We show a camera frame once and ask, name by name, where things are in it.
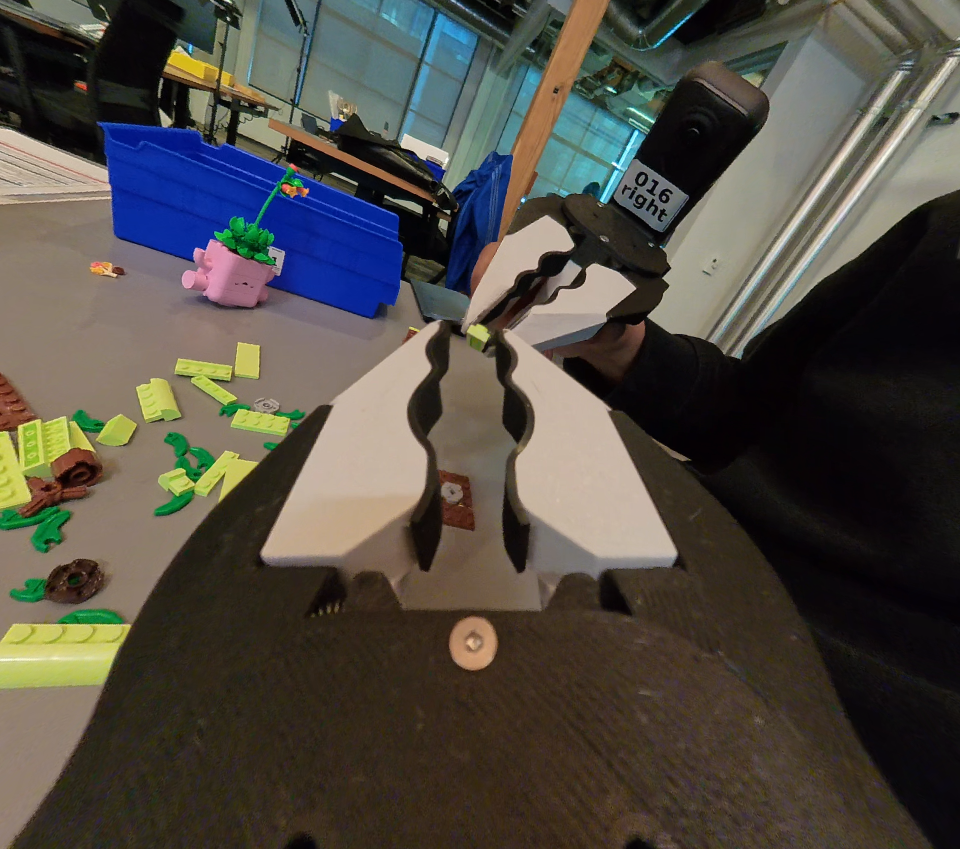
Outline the person's right forearm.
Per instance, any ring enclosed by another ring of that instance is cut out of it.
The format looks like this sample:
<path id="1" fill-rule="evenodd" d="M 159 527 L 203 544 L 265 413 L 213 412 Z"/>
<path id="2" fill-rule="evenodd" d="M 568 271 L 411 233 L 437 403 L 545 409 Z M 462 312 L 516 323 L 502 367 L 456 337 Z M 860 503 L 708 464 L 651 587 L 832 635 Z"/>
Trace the person's right forearm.
<path id="1" fill-rule="evenodd" d="M 958 192 L 909 212 L 740 357 L 646 323 L 604 401 L 698 470 L 750 451 L 958 461 Z"/>

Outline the silver pipes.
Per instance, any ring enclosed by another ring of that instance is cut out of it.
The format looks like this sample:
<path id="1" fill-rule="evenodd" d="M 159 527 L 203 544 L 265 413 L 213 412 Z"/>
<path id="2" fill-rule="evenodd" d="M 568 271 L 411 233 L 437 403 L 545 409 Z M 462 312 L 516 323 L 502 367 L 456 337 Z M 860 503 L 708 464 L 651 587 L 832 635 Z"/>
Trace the silver pipes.
<path id="1" fill-rule="evenodd" d="M 935 105 L 958 87 L 957 40 L 906 53 L 865 102 L 791 214 L 710 329 L 730 355 L 771 323 L 810 267 L 916 147 Z"/>

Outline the pink pig planter toy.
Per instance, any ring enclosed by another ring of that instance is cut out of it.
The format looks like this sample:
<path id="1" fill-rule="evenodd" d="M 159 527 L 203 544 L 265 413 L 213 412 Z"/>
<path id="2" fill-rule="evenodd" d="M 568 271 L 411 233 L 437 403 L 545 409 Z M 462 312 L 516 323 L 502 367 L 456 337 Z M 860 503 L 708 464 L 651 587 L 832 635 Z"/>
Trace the pink pig planter toy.
<path id="1" fill-rule="evenodd" d="M 263 219 L 280 196 L 294 199 L 308 194 L 298 167 L 290 164 L 253 221 L 234 216 L 205 247 L 195 250 L 195 268 L 183 273 L 183 287 L 229 308 L 254 308 L 265 302 L 278 262 L 271 255 L 275 235 L 263 226 Z"/>

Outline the black office chair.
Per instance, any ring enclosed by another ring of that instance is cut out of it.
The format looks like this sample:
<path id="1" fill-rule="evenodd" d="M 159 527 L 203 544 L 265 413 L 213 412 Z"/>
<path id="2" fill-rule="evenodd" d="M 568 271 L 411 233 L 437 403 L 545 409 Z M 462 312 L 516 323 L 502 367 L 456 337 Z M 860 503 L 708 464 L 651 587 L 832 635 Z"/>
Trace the black office chair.
<path id="1" fill-rule="evenodd" d="M 163 72 L 184 16 L 171 0 L 119 0 L 87 70 L 95 124 L 162 125 Z"/>

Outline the black bag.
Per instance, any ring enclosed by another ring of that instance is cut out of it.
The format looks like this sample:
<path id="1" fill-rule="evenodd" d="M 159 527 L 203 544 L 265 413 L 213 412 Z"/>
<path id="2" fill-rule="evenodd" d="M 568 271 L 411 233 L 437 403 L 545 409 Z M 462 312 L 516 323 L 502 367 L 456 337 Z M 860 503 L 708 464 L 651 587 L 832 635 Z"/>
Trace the black bag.
<path id="1" fill-rule="evenodd" d="M 352 114 L 333 131 L 337 146 L 370 165 L 430 193 L 438 207 L 447 212 L 459 209 L 456 198 L 435 176 L 426 159 L 405 149 L 394 139 L 369 131 L 357 114 Z"/>

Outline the laminated paper sheet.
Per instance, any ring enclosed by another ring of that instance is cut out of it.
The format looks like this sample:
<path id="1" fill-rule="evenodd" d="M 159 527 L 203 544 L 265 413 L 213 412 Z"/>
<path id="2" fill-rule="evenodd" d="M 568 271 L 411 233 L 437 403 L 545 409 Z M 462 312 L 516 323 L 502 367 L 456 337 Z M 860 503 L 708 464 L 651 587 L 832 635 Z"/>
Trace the laminated paper sheet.
<path id="1" fill-rule="evenodd" d="M 1 205 L 112 199 L 108 171 L 9 127 L 1 127 Z"/>

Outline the blue storage bin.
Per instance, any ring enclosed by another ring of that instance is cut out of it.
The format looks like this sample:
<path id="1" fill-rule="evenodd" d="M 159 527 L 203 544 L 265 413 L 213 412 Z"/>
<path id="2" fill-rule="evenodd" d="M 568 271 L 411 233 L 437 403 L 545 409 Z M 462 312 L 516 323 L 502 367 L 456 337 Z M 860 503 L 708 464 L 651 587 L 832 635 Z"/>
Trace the blue storage bin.
<path id="1" fill-rule="evenodd" d="M 233 218 L 252 222 L 283 168 L 188 129 L 102 122 L 118 239 L 182 259 Z M 354 315 L 397 303 L 403 247 L 399 218 L 337 188 L 305 179 L 305 197 L 277 195 L 262 224 L 283 254 L 273 284 Z"/>

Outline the person's black jacket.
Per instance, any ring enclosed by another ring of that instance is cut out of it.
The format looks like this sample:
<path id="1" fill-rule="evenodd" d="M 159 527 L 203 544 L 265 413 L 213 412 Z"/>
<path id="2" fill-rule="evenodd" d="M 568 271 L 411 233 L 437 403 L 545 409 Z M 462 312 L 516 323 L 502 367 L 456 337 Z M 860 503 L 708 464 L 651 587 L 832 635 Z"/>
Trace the person's black jacket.
<path id="1" fill-rule="evenodd" d="M 850 322 L 702 484 L 797 603 L 870 756 L 958 847 L 958 331 Z"/>

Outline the person's right hand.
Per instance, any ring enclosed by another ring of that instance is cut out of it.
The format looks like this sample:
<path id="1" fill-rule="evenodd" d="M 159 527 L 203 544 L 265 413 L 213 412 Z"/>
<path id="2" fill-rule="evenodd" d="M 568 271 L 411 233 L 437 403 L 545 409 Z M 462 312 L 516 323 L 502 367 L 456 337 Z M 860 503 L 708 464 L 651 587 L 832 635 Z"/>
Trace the person's right hand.
<path id="1" fill-rule="evenodd" d="M 609 389 L 625 378 L 646 336 L 646 321 L 607 322 L 591 338 L 545 352 L 554 363 L 587 387 Z"/>

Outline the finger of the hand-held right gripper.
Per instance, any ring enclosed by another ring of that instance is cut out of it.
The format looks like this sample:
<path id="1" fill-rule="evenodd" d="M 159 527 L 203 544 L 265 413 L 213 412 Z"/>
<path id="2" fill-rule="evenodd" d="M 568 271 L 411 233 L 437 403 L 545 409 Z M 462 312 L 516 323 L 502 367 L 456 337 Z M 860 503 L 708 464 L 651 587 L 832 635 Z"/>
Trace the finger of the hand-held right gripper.
<path id="1" fill-rule="evenodd" d="M 463 332 L 580 334 L 582 318 L 558 312 L 550 300 L 573 281 L 559 276 L 581 246 L 582 234 L 551 216 L 505 235 L 472 292 Z"/>
<path id="2" fill-rule="evenodd" d="M 540 352 L 563 348 L 592 339 L 636 289 L 619 271 L 570 261 L 558 275 L 536 279 L 502 314 L 491 317 L 490 327 L 509 330 Z"/>

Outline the blue jacket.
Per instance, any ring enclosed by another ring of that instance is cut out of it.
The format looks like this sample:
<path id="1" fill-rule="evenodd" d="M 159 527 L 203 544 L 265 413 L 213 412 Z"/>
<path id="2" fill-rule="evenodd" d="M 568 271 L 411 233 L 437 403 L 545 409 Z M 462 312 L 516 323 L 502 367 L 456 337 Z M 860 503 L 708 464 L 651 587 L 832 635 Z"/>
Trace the blue jacket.
<path id="1" fill-rule="evenodd" d="M 511 180 L 513 155 L 490 152 L 452 192 L 458 212 L 450 240 L 445 286 L 464 295 L 481 251 L 496 243 Z"/>

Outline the wooden top desk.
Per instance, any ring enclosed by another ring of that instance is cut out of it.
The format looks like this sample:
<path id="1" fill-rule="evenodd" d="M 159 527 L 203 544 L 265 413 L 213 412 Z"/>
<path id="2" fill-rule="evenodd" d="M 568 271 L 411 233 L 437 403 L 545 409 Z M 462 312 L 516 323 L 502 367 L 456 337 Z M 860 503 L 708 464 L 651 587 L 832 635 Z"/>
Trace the wooden top desk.
<path id="1" fill-rule="evenodd" d="M 364 159 L 340 150 L 318 135 L 270 117 L 270 130 L 282 135 L 287 143 L 284 160 L 300 169 L 314 168 L 317 178 L 336 175 L 356 186 L 355 196 L 372 205 L 382 207 L 388 197 L 418 205 L 426 219 L 452 220 L 459 207 L 451 195 L 442 195 L 429 187 L 411 183 L 394 173 L 375 166 Z"/>
<path id="2" fill-rule="evenodd" d="M 264 95 L 251 87 L 227 85 L 222 73 L 216 70 L 214 78 L 207 78 L 167 64 L 162 73 L 160 97 L 172 106 L 172 124 L 175 128 L 191 126 L 189 93 L 198 91 L 210 97 L 210 114 L 216 119 L 220 108 L 228 111 L 225 143 L 235 146 L 243 115 L 258 119 L 268 118 L 280 107 L 270 103 Z"/>

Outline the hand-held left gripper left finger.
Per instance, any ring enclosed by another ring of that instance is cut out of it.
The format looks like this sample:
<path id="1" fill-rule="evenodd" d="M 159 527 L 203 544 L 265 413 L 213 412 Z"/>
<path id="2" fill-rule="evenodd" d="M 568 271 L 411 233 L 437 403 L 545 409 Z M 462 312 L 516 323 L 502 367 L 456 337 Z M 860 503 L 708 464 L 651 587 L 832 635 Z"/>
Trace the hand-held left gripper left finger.
<path id="1" fill-rule="evenodd" d="M 273 567 L 427 572 L 442 535 L 430 431 L 442 415 L 450 325 L 431 323 L 327 407 L 317 439 L 260 552 Z"/>

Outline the tripod light stand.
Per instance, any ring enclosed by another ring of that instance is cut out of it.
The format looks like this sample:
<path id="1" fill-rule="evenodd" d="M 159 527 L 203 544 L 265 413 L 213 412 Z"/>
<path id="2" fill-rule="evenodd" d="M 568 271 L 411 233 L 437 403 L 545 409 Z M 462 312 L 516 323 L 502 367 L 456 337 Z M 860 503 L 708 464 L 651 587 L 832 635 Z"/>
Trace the tripod light stand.
<path id="1" fill-rule="evenodd" d="M 213 12 L 215 19 L 222 24 L 223 33 L 220 43 L 220 56 L 218 60 L 217 73 L 215 78 L 215 87 L 211 95 L 211 108 L 209 120 L 206 128 L 205 140 L 213 144 L 216 132 L 217 112 L 220 104 L 220 94 L 223 87 L 224 67 L 227 55 L 228 40 L 232 29 L 239 30 L 242 24 L 243 13 L 234 0 L 197 0 L 200 4 L 208 5 Z"/>
<path id="2" fill-rule="evenodd" d="M 306 14 L 302 10 L 298 0 L 283 1 L 300 40 L 296 68 L 294 71 L 294 83 L 290 96 L 290 111 L 288 119 L 288 123 L 293 124 L 303 91 L 305 68 L 311 37 L 311 23 L 306 18 Z"/>

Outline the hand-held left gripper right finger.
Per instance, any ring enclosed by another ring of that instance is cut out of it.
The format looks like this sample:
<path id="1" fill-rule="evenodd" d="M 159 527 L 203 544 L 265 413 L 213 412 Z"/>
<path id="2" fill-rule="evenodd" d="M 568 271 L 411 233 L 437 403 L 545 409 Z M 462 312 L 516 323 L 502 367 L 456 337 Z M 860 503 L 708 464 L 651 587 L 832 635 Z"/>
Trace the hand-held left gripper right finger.
<path id="1" fill-rule="evenodd" d="M 678 549 L 606 404 L 510 330 L 495 333 L 507 460 L 503 544 L 548 603 L 564 577 L 667 570 Z"/>

